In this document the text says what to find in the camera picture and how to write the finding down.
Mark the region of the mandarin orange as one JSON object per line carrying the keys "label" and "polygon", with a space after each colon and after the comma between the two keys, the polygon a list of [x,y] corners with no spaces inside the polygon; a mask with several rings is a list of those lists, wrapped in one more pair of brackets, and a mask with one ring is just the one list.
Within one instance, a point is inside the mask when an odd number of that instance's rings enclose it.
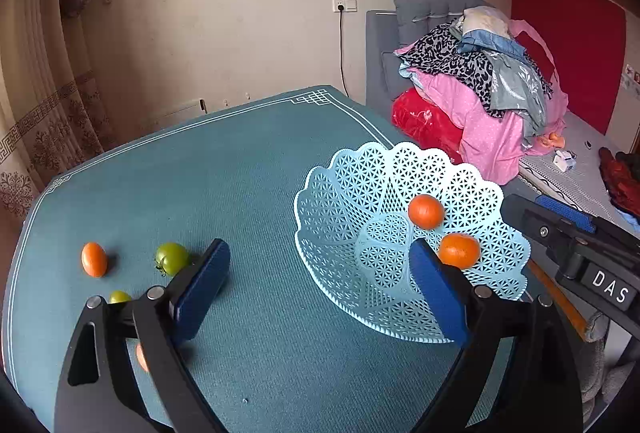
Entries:
{"label": "mandarin orange", "polygon": [[444,222],[445,209],[436,198],[430,195],[418,195],[409,202],[408,216],[417,227],[431,231]]}
{"label": "mandarin orange", "polygon": [[142,349],[141,343],[138,343],[136,345],[136,357],[137,357],[137,361],[138,361],[140,367],[142,368],[142,370],[144,370],[145,372],[149,373],[149,367],[148,367],[148,364],[145,361],[145,357],[144,357],[144,353],[143,353],[143,349]]}
{"label": "mandarin orange", "polygon": [[438,257],[446,265],[467,269],[480,260],[480,243],[470,235],[448,234],[440,242]]}

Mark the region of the small green tomato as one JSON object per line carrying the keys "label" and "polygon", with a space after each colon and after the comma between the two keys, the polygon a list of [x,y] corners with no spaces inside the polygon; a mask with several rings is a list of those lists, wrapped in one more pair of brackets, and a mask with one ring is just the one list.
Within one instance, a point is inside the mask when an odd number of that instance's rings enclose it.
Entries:
{"label": "small green tomato", "polygon": [[108,303],[110,304],[125,303],[131,300],[132,300],[132,297],[127,292],[122,290],[115,290],[110,294],[110,297],[108,298]]}

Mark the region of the smooth orange tomato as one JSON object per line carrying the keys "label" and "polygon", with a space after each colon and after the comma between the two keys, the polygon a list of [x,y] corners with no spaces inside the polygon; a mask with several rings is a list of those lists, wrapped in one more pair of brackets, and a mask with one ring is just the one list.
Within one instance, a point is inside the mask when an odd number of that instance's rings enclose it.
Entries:
{"label": "smooth orange tomato", "polygon": [[108,268],[108,257],[96,242],[87,242],[81,250],[81,266],[93,278],[101,278]]}

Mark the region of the green tomato with stem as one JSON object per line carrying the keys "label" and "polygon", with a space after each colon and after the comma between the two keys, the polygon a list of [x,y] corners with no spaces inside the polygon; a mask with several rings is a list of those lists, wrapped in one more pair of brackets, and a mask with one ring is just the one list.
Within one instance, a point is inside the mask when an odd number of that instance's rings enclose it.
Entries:
{"label": "green tomato with stem", "polygon": [[189,262],[190,253],[180,243],[165,242],[156,249],[155,266],[165,275],[177,275]]}

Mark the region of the light blue lattice basket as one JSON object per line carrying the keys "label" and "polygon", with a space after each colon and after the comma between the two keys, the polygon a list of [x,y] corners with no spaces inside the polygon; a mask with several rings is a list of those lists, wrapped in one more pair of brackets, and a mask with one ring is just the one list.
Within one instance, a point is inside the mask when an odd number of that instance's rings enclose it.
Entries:
{"label": "light blue lattice basket", "polygon": [[[442,225],[427,231],[410,221],[408,205],[418,195],[444,206]],[[400,340],[444,343],[410,274],[410,245],[423,238],[437,249],[448,234],[473,236],[480,260],[466,278],[516,301],[527,289],[530,245],[503,222],[502,201],[499,185],[439,149],[371,142],[309,171],[294,199],[296,248],[322,292],[363,325]]]}

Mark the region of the grey sofa bed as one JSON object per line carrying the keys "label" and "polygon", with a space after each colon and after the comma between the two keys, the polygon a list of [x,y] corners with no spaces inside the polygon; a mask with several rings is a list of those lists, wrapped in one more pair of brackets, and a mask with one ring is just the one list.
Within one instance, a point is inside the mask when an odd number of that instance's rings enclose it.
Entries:
{"label": "grey sofa bed", "polygon": [[483,0],[395,0],[367,14],[366,60],[367,106],[416,144],[638,231],[638,158],[570,110],[525,20]]}

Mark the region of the small white box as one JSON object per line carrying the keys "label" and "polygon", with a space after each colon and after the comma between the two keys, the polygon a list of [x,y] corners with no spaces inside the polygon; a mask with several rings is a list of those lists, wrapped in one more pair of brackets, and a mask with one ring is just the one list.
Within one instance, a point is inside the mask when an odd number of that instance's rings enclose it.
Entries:
{"label": "small white box", "polygon": [[569,150],[564,149],[555,150],[552,162],[562,173],[566,173],[576,166],[576,158],[574,154]]}

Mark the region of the pile of clothes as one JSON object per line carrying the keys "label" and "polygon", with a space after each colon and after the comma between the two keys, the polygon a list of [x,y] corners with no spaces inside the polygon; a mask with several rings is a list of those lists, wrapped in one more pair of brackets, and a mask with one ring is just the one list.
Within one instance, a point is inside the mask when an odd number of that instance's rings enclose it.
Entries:
{"label": "pile of clothes", "polygon": [[474,6],[395,52],[400,74],[460,130],[460,158],[500,185],[518,175],[523,156],[565,146],[559,74],[543,72],[521,36],[545,45],[524,20]]}

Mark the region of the red padded headboard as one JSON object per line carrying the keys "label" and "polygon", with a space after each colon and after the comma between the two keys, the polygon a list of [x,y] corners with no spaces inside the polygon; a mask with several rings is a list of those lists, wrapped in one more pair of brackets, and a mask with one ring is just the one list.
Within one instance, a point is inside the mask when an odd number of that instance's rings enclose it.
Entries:
{"label": "red padded headboard", "polygon": [[626,13],[610,0],[512,0],[511,14],[544,39],[568,109],[608,130],[626,51]]}

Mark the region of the teal tablecloth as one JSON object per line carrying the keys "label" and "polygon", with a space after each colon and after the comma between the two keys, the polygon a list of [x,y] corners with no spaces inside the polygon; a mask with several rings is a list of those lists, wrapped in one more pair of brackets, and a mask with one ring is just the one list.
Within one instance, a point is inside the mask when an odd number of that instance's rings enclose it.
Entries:
{"label": "teal tablecloth", "polygon": [[32,205],[3,305],[6,375],[46,427],[114,377],[99,332],[124,291],[166,309],[156,260],[189,256],[167,325],[231,432],[407,432],[458,355],[408,268],[410,245],[475,237],[468,276],[526,299],[527,240],[502,193],[411,146],[329,86],[215,112],[54,179]]}

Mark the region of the patterned beige curtain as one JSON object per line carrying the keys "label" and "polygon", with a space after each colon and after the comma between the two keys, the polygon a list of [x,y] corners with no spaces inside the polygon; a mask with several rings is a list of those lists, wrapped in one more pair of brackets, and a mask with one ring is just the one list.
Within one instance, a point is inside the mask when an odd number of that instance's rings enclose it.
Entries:
{"label": "patterned beige curtain", "polygon": [[116,144],[82,11],[92,0],[1,0],[1,216],[21,222],[49,182]]}

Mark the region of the white wall socket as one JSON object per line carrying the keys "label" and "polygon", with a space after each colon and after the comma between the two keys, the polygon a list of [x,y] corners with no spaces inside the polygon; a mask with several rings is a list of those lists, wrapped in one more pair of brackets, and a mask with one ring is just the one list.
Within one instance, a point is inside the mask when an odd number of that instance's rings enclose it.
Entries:
{"label": "white wall socket", "polygon": [[334,13],[356,13],[358,11],[357,0],[332,0]]}

